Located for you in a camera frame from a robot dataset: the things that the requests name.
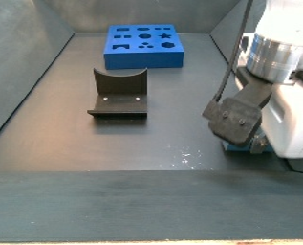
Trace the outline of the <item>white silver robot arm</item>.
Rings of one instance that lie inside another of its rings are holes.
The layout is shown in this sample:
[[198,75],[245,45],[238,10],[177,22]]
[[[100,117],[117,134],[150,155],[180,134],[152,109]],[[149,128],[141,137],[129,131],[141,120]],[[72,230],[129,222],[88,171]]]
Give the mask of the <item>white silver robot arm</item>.
[[265,0],[256,29],[244,34],[237,58],[252,75],[272,83],[260,128],[277,156],[303,158],[303,0]]

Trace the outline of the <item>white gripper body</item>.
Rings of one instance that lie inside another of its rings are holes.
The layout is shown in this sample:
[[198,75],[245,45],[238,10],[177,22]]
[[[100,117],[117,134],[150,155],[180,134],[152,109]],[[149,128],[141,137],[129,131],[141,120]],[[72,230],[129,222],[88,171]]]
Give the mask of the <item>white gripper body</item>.
[[290,84],[270,83],[257,78],[244,67],[236,70],[236,84],[248,83],[270,86],[270,97],[261,108],[261,125],[268,143],[278,157],[303,158],[303,81]]

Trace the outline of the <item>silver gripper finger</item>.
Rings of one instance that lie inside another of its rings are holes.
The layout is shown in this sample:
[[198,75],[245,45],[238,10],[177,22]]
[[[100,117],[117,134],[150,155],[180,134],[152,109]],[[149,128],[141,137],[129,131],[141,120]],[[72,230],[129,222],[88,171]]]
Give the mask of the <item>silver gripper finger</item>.
[[268,145],[268,141],[264,135],[256,135],[250,143],[250,153],[260,154]]

